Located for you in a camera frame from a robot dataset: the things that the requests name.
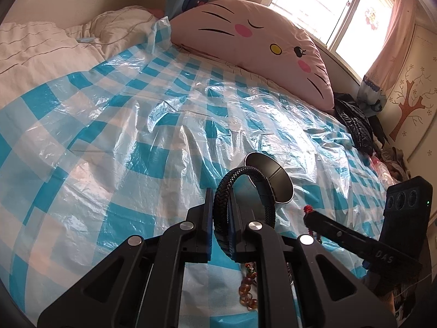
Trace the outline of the round metal tin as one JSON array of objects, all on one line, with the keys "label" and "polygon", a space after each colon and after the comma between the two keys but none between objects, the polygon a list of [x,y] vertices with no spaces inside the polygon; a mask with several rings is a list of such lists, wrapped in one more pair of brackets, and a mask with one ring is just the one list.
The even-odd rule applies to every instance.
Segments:
[{"label": "round metal tin", "polygon": [[285,169],[273,158],[263,153],[252,152],[242,164],[258,169],[269,181],[276,203],[288,204],[293,199],[294,186]]}]

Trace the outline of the black jacket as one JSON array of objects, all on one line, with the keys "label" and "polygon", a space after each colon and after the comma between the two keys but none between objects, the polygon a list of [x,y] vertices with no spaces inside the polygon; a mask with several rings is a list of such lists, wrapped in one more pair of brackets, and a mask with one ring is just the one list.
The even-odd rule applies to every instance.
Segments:
[{"label": "black jacket", "polygon": [[381,155],[387,137],[377,116],[365,116],[346,93],[334,93],[334,116],[348,129],[357,150],[369,156]]}]

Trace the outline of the pink window curtain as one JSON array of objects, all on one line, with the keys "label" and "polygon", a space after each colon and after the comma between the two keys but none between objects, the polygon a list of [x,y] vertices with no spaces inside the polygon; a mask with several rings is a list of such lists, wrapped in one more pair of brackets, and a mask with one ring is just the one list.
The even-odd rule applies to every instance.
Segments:
[{"label": "pink window curtain", "polygon": [[395,84],[413,37],[418,0],[395,0],[383,48],[364,74],[356,103],[365,116],[380,113]]}]

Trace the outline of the blue checkered plastic sheet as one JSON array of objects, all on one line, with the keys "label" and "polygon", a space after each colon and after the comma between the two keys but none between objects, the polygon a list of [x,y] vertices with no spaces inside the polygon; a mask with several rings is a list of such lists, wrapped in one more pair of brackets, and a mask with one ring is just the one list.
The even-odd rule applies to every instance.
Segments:
[{"label": "blue checkered plastic sheet", "polygon": [[379,237],[384,188],[345,126],[177,50],[156,21],[143,43],[1,106],[1,281],[36,322],[128,236],[163,233],[252,152],[293,182],[279,233],[304,233],[310,205]]}]

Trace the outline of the window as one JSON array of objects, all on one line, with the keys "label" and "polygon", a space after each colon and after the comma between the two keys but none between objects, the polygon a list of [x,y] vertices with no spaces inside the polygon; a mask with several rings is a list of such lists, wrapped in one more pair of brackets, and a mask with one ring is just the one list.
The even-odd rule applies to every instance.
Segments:
[{"label": "window", "polygon": [[376,60],[395,0],[267,0],[266,5],[305,29],[356,78]]}]

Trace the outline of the pink cat face pillow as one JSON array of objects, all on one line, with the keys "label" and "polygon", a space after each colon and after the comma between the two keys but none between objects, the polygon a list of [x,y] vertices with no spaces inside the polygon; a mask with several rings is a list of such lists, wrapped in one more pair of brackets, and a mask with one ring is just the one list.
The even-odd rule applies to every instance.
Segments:
[{"label": "pink cat face pillow", "polygon": [[260,75],[322,111],[334,107],[327,68],[313,40],[256,2],[218,0],[174,17],[171,41]]}]

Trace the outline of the cream quilted blanket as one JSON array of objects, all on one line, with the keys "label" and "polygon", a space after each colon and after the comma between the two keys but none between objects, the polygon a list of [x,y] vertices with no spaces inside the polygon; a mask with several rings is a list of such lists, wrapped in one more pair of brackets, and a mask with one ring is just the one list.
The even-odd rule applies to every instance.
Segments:
[{"label": "cream quilted blanket", "polygon": [[64,75],[87,71],[147,40],[158,19],[139,6],[66,29],[53,22],[1,24],[1,106]]}]

